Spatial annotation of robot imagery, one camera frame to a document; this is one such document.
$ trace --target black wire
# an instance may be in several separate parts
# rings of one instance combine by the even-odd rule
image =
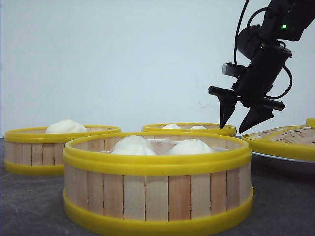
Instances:
[[[284,46],[283,50],[286,48],[286,44],[285,44],[285,42],[278,41],[278,43],[279,43],[279,44],[283,44],[283,46]]]
[[[273,99],[273,100],[274,99],[278,99],[278,98],[284,97],[290,91],[290,89],[292,87],[293,77],[292,77],[291,71],[286,67],[286,65],[284,65],[283,68],[287,72],[288,76],[290,77],[290,85],[289,85],[289,87],[287,87],[287,89],[284,91],[283,94],[281,94],[281,95],[279,95],[277,97],[269,97],[269,96],[266,95],[266,98]]]
[[[249,18],[249,20],[247,21],[246,27],[248,28],[248,27],[250,26],[252,20],[254,19],[254,17],[255,17],[256,15],[258,15],[260,12],[268,11],[268,10],[270,10],[268,7],[264,7],[264,8],[261,8],[261,9],[257,10],[256,12],[254,12],[254,14],[252,14],[252,16],[251,16],[251,17]]]
[[[242,22],[242,18],[244,16],[244,13],[245,13],[245,10],[246,10],[246,7],[248,5],[250,0],[246,0],[245,1],[245,4],[243,6],[243,10],[241,12],[241,15],[240,15],[240,18],[238,20],[238,24],[237,24],[237,28],[236,28],[236,33],[235,33],[235,40],[234,40],[234,64],[237,65],[237,62],[236,62],[236,49],[237,49],[237,37],[238,37],[238,33],[240,31],[240,27],[241,27],[241,22]]]

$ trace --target bamboo steamer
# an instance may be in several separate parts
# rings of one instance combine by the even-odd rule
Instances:
[[[176,124],[181,129],[176,129],[180,132],[192,132],[192,133],[208,133],[208,134],[220,134],[226,136],[236,137],[236,128],[232,125],[225,125],[223,129],[219,128],[219,124],[212,123],[165,123],[165,124],[148,124],[142,127],[143,132],[158,131],[158,132],[172,132],[174,129],[162,129],[168,124]],[[193,126],[203,126],[206,129],[190,129]]]
[[[306,125],[274,128],[242,138],[258,154],[315,162],[315,119],[307,119]]]
[[[201,139],[226,151],[197,155],[112,155],[130,135],[149,140]],[[68,142],[64,210],[78,225],[108,236],[207,236],[251,212],[251,150],[222,135],[185,132],[116,133]]]
[[[85,133],[45,134],[47,127],[7,131],[4,136],[4,166],[22,175],[60,175],[63,173],[62,152],[66,142],[90,135],[120,132],[107,125],[85,125]]]

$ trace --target yellow plastic ring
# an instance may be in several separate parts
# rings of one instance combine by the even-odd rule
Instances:
[[[167,132],[169,135],[191,136],[191,133]],[[243,166],[251,161],[252,152],[249,144],[241,139],[195,133],[197,137],[212,137],[239,143],[241,147],[225,152],[197,155],[158,155],[158,156],[127,156],[111,155],[108,153],[89,152],[75,149],[76,144],[94,139],[109,137],[125,137],[130,135],[165,135],[165,132],[116,133],[84,137],[72,140],[65,145],[63,161],[70,166],[108,174],[140,175],[140,176],[169,176],[194,175],[224,171]]]
[[[124,220],[88,212],[68,198],[63,190],[64,210],[81,227],[109,236],[208,236],[228,230],[245,220],[252,211],[253,187],[250,197],[240,206],[214,216],[179,221]]]
[[[174,129],[162,129],[161,127],[166,126],[168,123],[165,124],[148,124],[148,125],[144,125],[142,127],[142,131],[143,132],[148,132],[148,131],[165,131],[165,132],[172,132],[174,131]],[[176,125],[201,125],[201,126],[205,126],[205,125],[210,125],[210,126],[217,126],[217,129],[178,129],[177,131],[179,132],[197,132],[197,133],[207,133],[207,134],[220,134],[220,135],[226,135],[226,136],[233,136],[236,134],[236,128],[235,126],[232,125],[225,125],[225,127],[223,129],[219,129],[219,125],[218,124],[212,124],[212,123],[172,123],[172,124],[176,124]]]
[[[118,133],[120,128],[109,125],[84,125],[86,128],[110,128],[110,130],[93,131],[85,133],[69,133],[69,134],[32,134],[23,133],[23,131],[47,129],[47,127],[24,128],[9,130],[5,133],[4,140],[15,143],[66,143],[70,140],[80,137],[98,135],[104,133]]]
[[[18,165],[12,162],[4,160],[4,167],[8,172],[20,174],[20,175],[30,175],[30,176],[43,176],[43,175],[62,175],[63,165],[57,166],[26,166]]]

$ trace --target green led light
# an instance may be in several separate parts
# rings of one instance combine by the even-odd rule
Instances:
[[[283,29],[286,29],[287,28],[287,25],[286,24],[283,24],[282,26],[281,26],[281,29],[283,30]]]

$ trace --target robotic arm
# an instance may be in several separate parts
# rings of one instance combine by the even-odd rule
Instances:
[[[238,29],[248,4],[246,0]],[[265,11],[262,25],[251,26],[252,19]],[[237,101],[249,107],[239,132],[273,118],[272,111],[285,108],[283,102],[275,101],[285,96],[292,86],[292,75],[285,66],[292,52],[286,48],[285,39],[298,41],[304,29],[315,18],[315,0],[272,0],[268,7],[256,11],[249,19],[247,27],[235,36],[234,64],[223,65],[222,74],[236,77],[232,90],[210,86],[209,94],[220,102],[220,128],[223,128],[235,110]],[[248,67],[236,62],[236,48],[251,60]],[[290,85],[280,96],[269,97],[267,93],[277,75],[284,69],[290,77]]]

